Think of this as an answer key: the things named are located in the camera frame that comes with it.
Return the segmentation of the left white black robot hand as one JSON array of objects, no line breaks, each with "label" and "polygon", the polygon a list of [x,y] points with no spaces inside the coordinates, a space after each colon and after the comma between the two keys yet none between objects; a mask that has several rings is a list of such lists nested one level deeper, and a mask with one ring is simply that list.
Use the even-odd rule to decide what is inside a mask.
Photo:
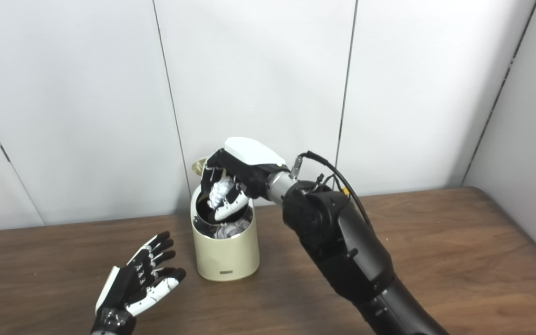
[{"label": "left white black robot hand", "polygon": [[136,317],[171,293],[187,275],[185,269],[162,267],[176,256],[170,232],[145,242],[123,267],[114,266],[96,301],[95,310],[126,311]]}]

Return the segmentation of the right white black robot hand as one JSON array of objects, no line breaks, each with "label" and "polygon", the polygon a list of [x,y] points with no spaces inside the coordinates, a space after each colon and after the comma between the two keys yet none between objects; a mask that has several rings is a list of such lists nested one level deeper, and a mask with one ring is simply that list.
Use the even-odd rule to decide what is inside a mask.
[{"label": "right white black robot hand", "polygon": [[294,184],[291,170],[274,150],[256,140],[230,137],[204,161],[201,192],[208,195],[209,221],[231,221],[251,199],[281,206]]}]

